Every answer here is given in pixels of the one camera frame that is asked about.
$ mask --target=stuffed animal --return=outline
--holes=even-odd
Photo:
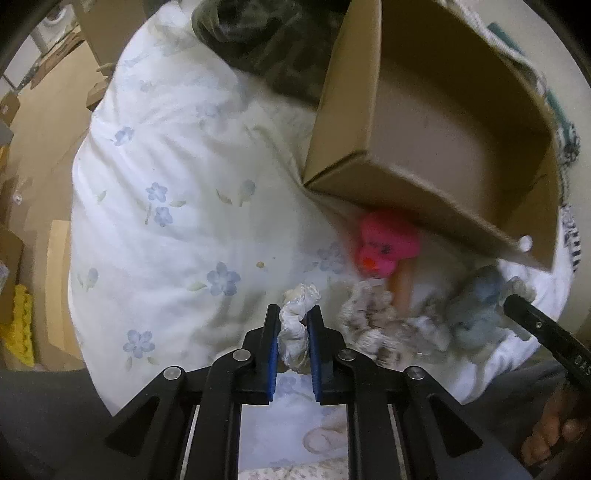
[[[445,306],[444,318],[455,345],[471,351],[477,362],[489,357],[506,338],[507,328],[523,340],[529,338],[528,332],[503,314],[502,304],[512,293],[528,301],[535,299],[535,291],[519,277],[505,281],[494,265],[488,265],[476,270],[461,292]]]

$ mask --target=wooden stick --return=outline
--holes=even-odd
[[[398,262],[396,270],[388,279],[388,290],[394,294],[392,304],[398,315],[407,317],[410,313],[410,301],[413,296],[414,271],[417,257],[405,258]]]

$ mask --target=pink rubber duck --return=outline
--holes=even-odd
[[[356,262],[361,273],[388,278],[399,260],[420,252],[417,228],[395,210],[378,210],[361,220],[362,245]]]

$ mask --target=bed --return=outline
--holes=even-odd
[[[238,348],[298,283],[318,287],[325,322],[337,327],[359,280],[352,252],[363,210],[301,183],[314,110],[198,42],[193,6],[165,4],[134,35],[74,161],[69,307],[111,413],[165,367],[194,370]],[[555,320],[573,278],[558,229],[552,272],[496,261],[507,280],[535,286],[534,305]],[[421,242],[415,307],[495,261],[431,232]],[[465,403],[537,348],[509,335],[482,365],[450,353],[424,366]],[[337,475],[343,409],[317,405],[309,376],[280,374],[268,408],[243,409],[241,478],[258,468],[283,478],[315,462]]]

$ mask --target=cardboard box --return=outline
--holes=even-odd
[[[0,101],[0,120],[2,120],[7,126],[14,120],[18,109],[21,106],[21,102],[15,93],[8,92],[4,95],[2,101]]]
[[[49,343],[82,360],[68,307],[70,222],[53,220],[47,247],[45,316]]]
[[[8,153],[10,152],[10,145],[4,145],[0,147],[0,173],[4,171],[6,165],[8,164]]]
[[[133,34],[147,20],[142,0],[72,2],[74,13],[99,66],[117,62]]]
[[[352,0],[304,183],[405,209],[482,253],[547,270],[558,222],[552,124],[513,67],[438,3]]]
[[[17,284],[18,266],[21,262],[23,243],[14,233],[0,225],[0,269],[7,272],[0,279],[0,323],[12,321],[14,285]]]

